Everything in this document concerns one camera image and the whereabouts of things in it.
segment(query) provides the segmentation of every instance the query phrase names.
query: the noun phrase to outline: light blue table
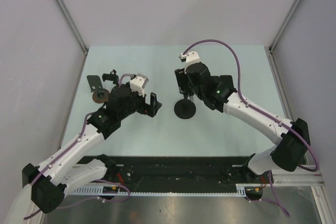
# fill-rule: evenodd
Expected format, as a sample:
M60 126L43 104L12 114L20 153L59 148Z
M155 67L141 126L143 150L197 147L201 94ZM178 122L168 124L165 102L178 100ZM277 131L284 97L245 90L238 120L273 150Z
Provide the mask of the light blue table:
M262 152L272 143L244 122L211 111L195 98L196 115L189 120L176 117L173 108L182 98L174 70L182 68L178 56L186 46L91 47L80 79L75 102L65 132L63 145L81 129L84 115L99 108L92 100L86 76L102 76L116 69L123 73L142 73L149 78L146 92L154 92L163 104L157 116L150 118L133 114L121 123L121 128L87 155L123 156L248 156ZM261 45L237 45L242 72L242 91L263 108L283 116L278 93ZM223 46L197 46L201 60L212 75L231 74L237 87L237 67L234 57ZM110 81L103 83L111 90Z

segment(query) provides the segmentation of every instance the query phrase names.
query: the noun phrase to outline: round black base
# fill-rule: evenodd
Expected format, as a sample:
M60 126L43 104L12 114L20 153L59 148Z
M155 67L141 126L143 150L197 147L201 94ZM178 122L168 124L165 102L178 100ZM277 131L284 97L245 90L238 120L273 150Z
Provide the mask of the round black base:
M190 119L196 113L196 106L190 100L179 100L174 106L175 115L181 119Z

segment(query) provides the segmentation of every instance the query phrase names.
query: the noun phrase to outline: metal rod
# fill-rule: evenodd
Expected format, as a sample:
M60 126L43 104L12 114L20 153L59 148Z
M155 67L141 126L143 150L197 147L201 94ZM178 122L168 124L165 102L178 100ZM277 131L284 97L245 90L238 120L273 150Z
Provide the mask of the metal rod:
M325 187L312 186L311 190L315 198L316 206L319 211L322 224L335 223L335 213L329 202L328 193L326 192Z
M67 125L69 123L72 107L74 106L74 103L75 103L75 97L76 97L76 93L77 93L77 90L78 90L78 87L79 87L80 79L81 79L81 76L83 74L86 58L87 58L87 55L84 56L83 62L81 64L79 76L78 76L78 79L76 81L76 87L75 87L75 89L73 91L73 94L72 94L71 103L70 103L69 109L67 111L67 116L66 116L66 119L65 119L65 122L64 122L64 127L63 127L63 130L62 130L62 133L61 133L61 137L60 137L60 139L57 143L57 149L55 151L59 150L62 146L63 138L64 138L65 132L67 130Z
M275 86L278 90L280 103L281 103L282 109L284 111L285 117L289 118L291 120L294 120L294 114L290 109L288 98L287 98L287 95L286 95L286 92L285 92L285 89L284 89L284 85L283 85L282 80L280 78L278 67L277 67L277 65L275 63L275 60L274 60L274 53L270 52L269 50L266 53L267 53L268 62L269 62L270 68L271 68L271 72L273 74L273 78L274 78L274 81L275 81Z
M83 52L86 54L88 52L88 48L85 45L82 36L80 35L75 22L73 21L68 9L66 8L63 0L55 0L59 10L61 11L63 17L65 18L66 22L68 23L73 35L75 36L80 48L83 50Z
M288 24L290 23L290 21L292 20L295 12L298 10L299 6L301 5L302 0L294 0L292 6L289 9L289 12L286 15L285 20L282 22L280 29L278 30L273 42L270 45L270 50L274 51L274 49L276 48L279 39L282 37L282 35L284 34Z

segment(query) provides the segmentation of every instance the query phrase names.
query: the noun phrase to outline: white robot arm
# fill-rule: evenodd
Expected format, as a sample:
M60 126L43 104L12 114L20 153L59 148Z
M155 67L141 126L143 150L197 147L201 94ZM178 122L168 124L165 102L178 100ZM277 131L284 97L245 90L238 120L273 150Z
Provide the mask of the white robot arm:
M241 119L274 143L274 147L250 157L246 164L247 178L274 168L291 172L296 169L307 147L293 131L310 145L308 126L304 120L292 122L280 118L249 101L234 88L232 76L211 76L195 51L181 54L180 60L185 62L185 67L175 70L175 75L180 93L185 98L195 94L211 110Z
M101 155L87 165L73 166L94 146L106 140L116 131L121 121L138 112L154 117L162 106L151 93L151 102L145 102L144 88L148 78L134 75L126 84L115 86L108 101L96 112L89 113L81 130L68 144L38 166L28 164L23 169L24 189L15 199L6 224L25 223L41 211L55 210L63 199L75 189L101 179L115 168L115 163Z

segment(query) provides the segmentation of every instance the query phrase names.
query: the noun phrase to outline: gray wall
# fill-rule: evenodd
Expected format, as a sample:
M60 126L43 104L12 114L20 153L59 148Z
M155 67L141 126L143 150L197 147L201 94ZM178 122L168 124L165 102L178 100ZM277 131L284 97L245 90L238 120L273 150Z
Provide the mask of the gray wall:
M296 117L308 121L330 200L336 207L336 0L304 0L275 50Z
M293 0L64 0L90 46L269 45Z
M84 59L53 0L0 4L0 223L21 170L57 148Z

